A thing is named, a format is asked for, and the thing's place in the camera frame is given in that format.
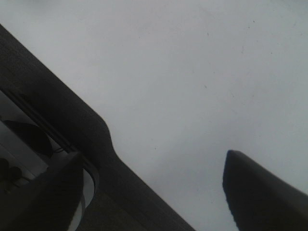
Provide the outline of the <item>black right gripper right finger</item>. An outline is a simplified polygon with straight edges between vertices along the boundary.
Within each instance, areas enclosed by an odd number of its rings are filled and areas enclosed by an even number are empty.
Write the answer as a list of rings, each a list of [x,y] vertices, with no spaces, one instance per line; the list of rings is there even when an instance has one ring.
[[[240,231],[306,231],[308,196],[242,152],[226,154],[222,187]]]

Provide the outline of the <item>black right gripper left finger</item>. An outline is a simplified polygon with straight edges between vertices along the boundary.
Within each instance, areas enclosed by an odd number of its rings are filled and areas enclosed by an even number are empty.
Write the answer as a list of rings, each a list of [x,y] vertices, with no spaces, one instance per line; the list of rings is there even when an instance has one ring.
[[[0,196],[2,231],[66,231],[83,194],[83,160],[70,153],[46,172]]]

